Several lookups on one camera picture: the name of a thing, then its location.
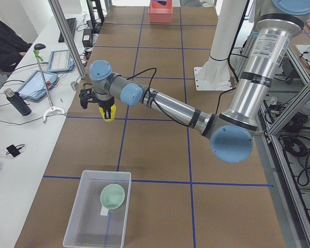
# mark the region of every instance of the white table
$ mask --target white table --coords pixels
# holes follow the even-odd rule
[[[82,15],[66,15],[66,18],[76,17],[77,26],[82,22]],[[79,53],[84,51],[82,45],[83,32],[75,32],[74,40]],[[44,61],[49,60],[53,50],[65,50],[65,43],[58,43],[59,29],[54,17],[39,35],[36,43],[43,43],[46,49],[40,50]],[[33,46],[24,56],[18,67],[36,63]],[[26,67],[13,73],[9,80],[26,80],[37,66]],[[50,91],[53,104],[62,107],[66,112],[71,105],[75,91],[71,88],[72,81],[79,80],[76,69],[59,80],[57,87]],[[17,90],[18,82],[7,83],[0,92],[6,88]],[[0,95],[0,105],[8,103],[5,95]],[[0,120],[22,123],[43,116],[49,108],[47,96],[40,102],[30,103],[32,113],[22,116],[11,104],[0,107]],[[42,119],[13,126],[0,122],[0,150],[11,144],[25,144],[26,147],[16,158],[0,157],[0,248],[14,247],[36,195],[41,178],[46,169],[56,140],[59,136],[65,116],[49,117],[47,123]]]

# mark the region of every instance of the robotic arm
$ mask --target robotic arm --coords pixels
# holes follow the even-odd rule
[[[131,106],[140,102],[198,130],[210,140],[211,150],[221,160],[240,162],[252,152],[257,112],[291,39],[301,33],[309,13],[310,0],[257,2],[259,35],[229,108],[219,116],[204,113],[143,83],[130,82],[113,73],[103,60],[90,66],[93,89],[81,91],[81,104],[87,108],[87,102],[97,102],[103,118],[109,121],[114,118],[114,98]]]

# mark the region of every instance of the green bowl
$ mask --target green bowl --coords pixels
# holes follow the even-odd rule
[[[119,184],[109,184],[101,191],[100,202],[102,206],[108,209],[119,208],[124,202],[125,191]]]

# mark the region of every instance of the tablet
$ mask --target tablet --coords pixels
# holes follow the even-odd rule
[[[56,84],[58,76],[55,73],[43,72],[46,82],[50,82],[51,84],[47,87],[47,89],[53,88]],[[40,71],[37,70],[22,84],[20,88],[18,88],[17,92],[23,99],[30,99],[34,101],[38,101],[46,94],[45,87],[43,85],[42,77]]]
[[[69,50],[52,51],[48,62],[48,72],[67,72],[74,67],[73,59],[70,56]]]

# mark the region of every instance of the black bottle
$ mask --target black bottle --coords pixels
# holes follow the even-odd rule
[[[21,113],[21,115],[29,115],[31,108],[23,101],[18,92],[8,88],[5,91],[7,100]]]

